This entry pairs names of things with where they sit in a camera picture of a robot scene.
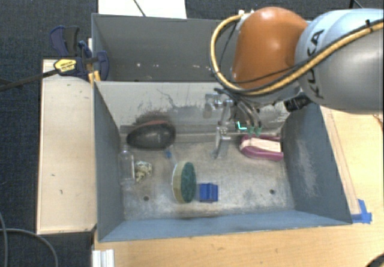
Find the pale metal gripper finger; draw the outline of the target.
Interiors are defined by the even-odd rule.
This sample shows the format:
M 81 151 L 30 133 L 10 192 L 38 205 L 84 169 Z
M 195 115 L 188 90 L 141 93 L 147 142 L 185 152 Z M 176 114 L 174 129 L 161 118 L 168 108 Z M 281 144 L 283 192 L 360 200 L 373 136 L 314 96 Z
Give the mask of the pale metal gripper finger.
M 226 135 L 226 130 L 222 127 L 216 127 L 216 132 L 215 132 L 215 147 L 212 150 L 212 157 L 213 159 L 217 159 L 217 146 L 218 146 L 218 140 L 220 136 L 225 136 Z
M 227 156 L 229 146 L 231 144 L 230 136 L 220 136 L 217 146 L 217 157 L 224 158 Z

